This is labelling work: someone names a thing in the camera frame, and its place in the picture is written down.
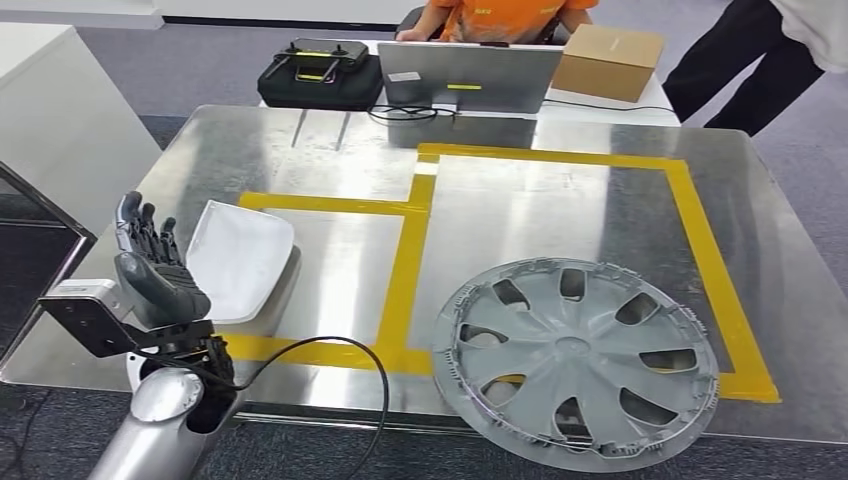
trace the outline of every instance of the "black cable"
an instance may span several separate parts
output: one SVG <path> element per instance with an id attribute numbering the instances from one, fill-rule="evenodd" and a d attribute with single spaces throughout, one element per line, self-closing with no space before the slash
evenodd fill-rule
<path id="1" fill-rule="evenodd" d="M 275 360 L 280 358 L 285 353 L 290 352 L 290 351 L 292 351 L 292 350 L 294 350 L 298 347 L 301 347 L 303 345 L 306 345 L 308 343 L 322 342 L 322 341 L 328 341 L 328 340 L 334 340 L 334 341 L 341 341 L 341 342 L 349 343 L 349 344 L 359 348 L 360 350 L 364 351 L 366 354 L 368 354 L 368 356 L 371 357 L 371 360 L 374 361 L 374 365 L 377 367 L 377 370 L 380 372 L 380 380 L 382 380 L 382 382 L 383 382 L 383 406 L 380 409 L 380 420 L 377 422 L 377 429 L 374 432 L 374 436 L 371 439 L 371 443 L 368 445 L 368 448 L 365 449 L 365 453 L 362 454 L 362 456 L 359 458 L 359 461 L 353 467 L 351 472 L 345 477 L 345 479 L 351 479 L 362 468 L 362 466 L 365 464 L 365 462 L 368 460 L 368 458 L 371 456 L 371 454 L 374 453 L 374 449 L 377 447 L 377 442 L 380 440 L 380 436 L 382 435 L 383 430 L 386 427 L 386 416 L 389 413 L 389 377 L 386 374 L 385 367 L 383 367 L 383 362 L 381 362 L 380 358 L 377 356 L 377 354 L 374 353 L 374 351 L 371 350 L 370 348 L 368 348 L 366 345 L 364 345 L 360 342 L 357 342 L 356 340 L 353 340 L 351 338 L 336 337 L 336 336 L 312 337 L 312 338 L 307 338 L 305 340 L 300 340 L 300 341 L 297 341 L 295 343 L 292 343 L 291 345 L 288 345 L 286 347 L 283 347 L 283 348 L 277 350 L 276 353 L 274 353 L 273 355 L 268 357 L 267 360 L 262 362 L 262 364 L 256 370 L 254 370 L 254 372 L 250 375 L 250 377 L 248 377 L 247 381 L 245 383 L 243 383 L 242 385 L 236 385 L 233 382 L 230 382 L 228 380 L 225 380 L 225 379 L 215 375 L 214 373 L 208 372 L 206 370 L 203 370 L 202 368 L 197 367 L 196 365 L 192 365 L 190 363 L 182 362 L 180 360 L 174 360 L 174 359 L 169 358 L 169 357 L 160 356 L 160 355 L 156 355 L 156 354 L 153 354 L 153 353 L 147 353 L 147 352 L 144 352 L 144 351 L 136 351 L 136 352 L 133 352 L 133 353 L 135 353 L 136 355 L 138 355 L 140 357 L 144 357 L 144 358 L 147 358 L 149 360 L 153 360 L 155 362 L 158 362 L 162 365 L 168 365 L 168 366 L 171 366 L 171 367 L 178 367 L 178 368 L 186 368 L 188 370 L 191 370 L 192 373 L 196 374 L 198 377 L 205 378 L 209 381 L 218 383 L 220 385 L 224 385 L 225 387 L 231 388 L 231 389 L 236 390 L 236 391 L 241 391 L 241 390 L 245 390 L 245 389 L 249 388 L 253 384 L 253 382 L 256 381 L 256 379 L 259 377 L 259 374 L 261 374 L 262 371 L 265 370 L 265 368 L 267 368 L 269 365 L 274 363 Z"/>
<path id="2" fill-rule="evenodd" d="M 666 112 L 674 113 L 674 110 L 672 110 L 670 108 L 655 107 L 653 105 L 644 105 L 644 106 L 641 106 L 641 107 L 618 108 L 618 107 L 601 107 L 599 105 L 589 105 L 588 103 L 565 102 L 563 100 L 553 100 L 551 98 L 546 98 L 545 101 L 551 102 L 551 103 L 559 103 L 559 104 L 562 104 L 562 105 L 571 105 L 571 106 L 574 106 L 574 107 L 597 108 L 598 110 L 612 110 L 614 112 L 632 112 L 634 110 L 665 110 Z"/>
<path id="3" fill-rule="evenodd" d="M 2 472 L 0 472 L 0 479 L 5 479 L 6 475 L 10 471 L 12 471 L 15 467 L 18 467 L 19 477 L 21 479 L 26 478 L 26 476 L 24 474 L 24 463 L 23 463 L 23 461 L 24 461 L 24 454 L 26 453 L 26 446 L 27 446 L 27 443 L 29 442 L 29 434 L 32 431 L 32 424 L 35 421 L 35 417 L 38 416 L 38 412 L 40 412 L 41 407 L 43 407 L 44 404 L 47 403 L 47 400 L 50 398 L 51 394 L 53 394 L 53 391 L 48 390 L 47 393 L 44 394 L 43 397 L 41 397 L 41 400 L 38 401 L 38 404 L 35 406 L 35 409 L 33 409 L 32 414 L 29 416 L 29 419 L 27 419 L 26 427 L 24 427 L 24 439 L 23 439 L 23 441 L 21 442 L 20 445 L 18 445 L 18 442 L 16 442 L 15 439 L 10 437 L 10 436 L 7 436 L 7 435 L 2 436 L 2 438 L 11 442 L 12 445 L 15 447 L 15 457 L 14 457 L 14 459 L 12 459 L 12 463 L 7 465 L 6 468 L 4 468 Z"/>
<path id="4" fill-rule="evenodd" d="M 375 112 L 374 109 L 384 109 L 379 112 Z M 451 118 L 456 117 L 456 112 L 453 110 L 448 110 L 446 108 L 434 108 L 434 107 L 414 107 L 414 106 L 398 106 L 398 105 L 371 105 L 368 107 L 368 115 L 371 118 L 376 118 L 378 120 L 383 121 L 399 121 L 399 122 L 415 122 L 415 121 L 423 121 L 423 120 L 432 120 L 439 116 L 439 114 L 445 114 L 443 116 L 449 116 Z M 400 116 L 391 116 L 391 115 L 380 115 L 381 113 L 392 113 L 392 112 L 400 112 L 406 115 L 407 117 Z"/>

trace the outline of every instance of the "white cabinet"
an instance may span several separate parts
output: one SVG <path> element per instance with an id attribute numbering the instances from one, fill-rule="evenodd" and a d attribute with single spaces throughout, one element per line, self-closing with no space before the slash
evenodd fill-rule
<path id="1" fill-rule="evenodd" d="M 0 161 L 99 235 L 160 154 L 73 27 L 0 23 Z"/>

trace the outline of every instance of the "laptop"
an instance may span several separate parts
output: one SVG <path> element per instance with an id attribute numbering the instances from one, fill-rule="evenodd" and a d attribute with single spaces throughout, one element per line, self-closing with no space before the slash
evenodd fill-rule
<path id="1" fill-rule="evenodd" d="M 451 43 L 377 45 L 388 103 L 460 111 L 537 113 L 562 49 Z"/>

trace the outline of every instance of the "white wall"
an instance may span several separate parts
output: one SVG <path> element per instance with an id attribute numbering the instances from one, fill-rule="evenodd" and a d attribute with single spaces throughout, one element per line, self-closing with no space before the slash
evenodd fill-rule
<path id="1" fill-rule="evenodd" d="M 0 0 L 0 10 L 137 13 L 153 11 L 153 0 Z"/>
<path id="2" fill-rule="evenodd" d="M 179 17 L 398 23 L 426 0 L 154 0 L 160 14 Z"/>

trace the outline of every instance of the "metal table surface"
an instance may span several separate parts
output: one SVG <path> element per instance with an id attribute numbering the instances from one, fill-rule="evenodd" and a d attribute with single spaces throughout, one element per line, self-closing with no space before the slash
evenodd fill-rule
<path id="1" fill-rule="evenodd" d="M 603 155 L 435 146 L 419 158 L 409 148 L 418 142 Z M 281 339 L 352 336 L 377 343 L 395 372 L 397 422 L 447 430 L 457 419 L 427 375 L 444 301 L 495 265 L 572 257 L 635 270 L 704 321 L 723 372 L 710 432 L 848 440 L 848 302 L 739 132 L 549 118 L 387 128 L 365 114 L 209 106 L 139 190 L 160 218 L 178 218 L 182 246 L 209 199 L 264 206 L 295 226 L 297 248 L 268 303 L 224 330 L 239 375 Z M 114 278 L 112 229 L 101 238 L 74 277 Z M 373 418 L 380 383 L 363 358 L 319 345 L 289 359 L 310 365 L 276 363 L 247 411 Z M 128 390 L 124 365 L 95 359 L 42 317 L 0 379 Z"/>

